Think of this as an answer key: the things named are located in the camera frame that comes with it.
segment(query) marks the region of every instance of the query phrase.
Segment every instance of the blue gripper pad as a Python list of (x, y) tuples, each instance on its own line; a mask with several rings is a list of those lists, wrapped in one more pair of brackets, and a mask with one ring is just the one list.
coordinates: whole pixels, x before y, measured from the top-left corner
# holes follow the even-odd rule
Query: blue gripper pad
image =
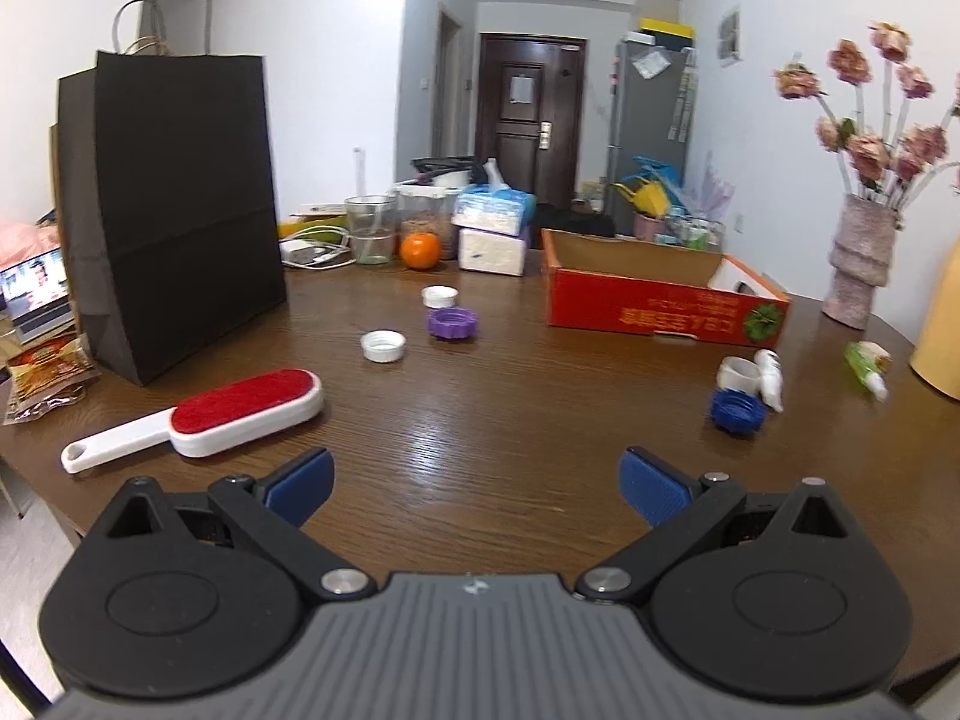
[(318, 449), (267, 489), (263, 504), (299, 528), (333, 493), (333, 455)]
[(620, 494), (652, 528), (693, 502), (687, 487), (631, 450), (620, 458), (619, 477)]

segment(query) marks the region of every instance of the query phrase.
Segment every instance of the orange fruit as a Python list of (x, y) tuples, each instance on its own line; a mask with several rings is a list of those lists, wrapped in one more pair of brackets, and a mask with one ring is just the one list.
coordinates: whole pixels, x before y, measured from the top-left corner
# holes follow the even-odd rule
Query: orange fruit
[(440, 261), (440, 239), (433, 233), (411, 233), (400, 244), (400, 259), (415, 271), (433, 268)]

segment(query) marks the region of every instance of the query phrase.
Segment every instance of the textured ceramic vase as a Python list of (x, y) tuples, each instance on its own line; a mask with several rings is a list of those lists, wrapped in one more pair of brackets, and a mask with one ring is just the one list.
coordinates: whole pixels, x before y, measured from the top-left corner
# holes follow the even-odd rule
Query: textured ceramic vase
[(947, 257), (940, 285), (930, 301), (930, 310), (911, 367), (943, 394), (960, 400), (960, 242)]
[(874, 291), (885, 287), (894, 257), (896, 214), (879, 203), (848, 194), (833, 239), (833, 283), (824, 314), (862, 330), (874, 307)]

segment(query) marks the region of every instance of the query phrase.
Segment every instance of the floor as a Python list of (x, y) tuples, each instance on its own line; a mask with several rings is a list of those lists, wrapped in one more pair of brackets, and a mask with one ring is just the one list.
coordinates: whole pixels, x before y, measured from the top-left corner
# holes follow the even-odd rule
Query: floor
[[(72, 551), (46, 504), (3, 461), (0, 475), (24, 514), (0, 497), (0, 641), (48, 698), (61, 693), (37, 633), (37, 613)], [(27, 710), (0, 683), (0, 720), (23, 720)]]

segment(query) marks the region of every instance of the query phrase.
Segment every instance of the yellow cylindrical object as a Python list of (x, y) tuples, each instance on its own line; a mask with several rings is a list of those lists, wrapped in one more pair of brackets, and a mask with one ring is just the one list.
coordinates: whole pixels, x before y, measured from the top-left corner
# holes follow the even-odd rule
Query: yellow cylindrical object
[(960, 400), (960, 241), (947, 258), (910, 367), (943, 394)]

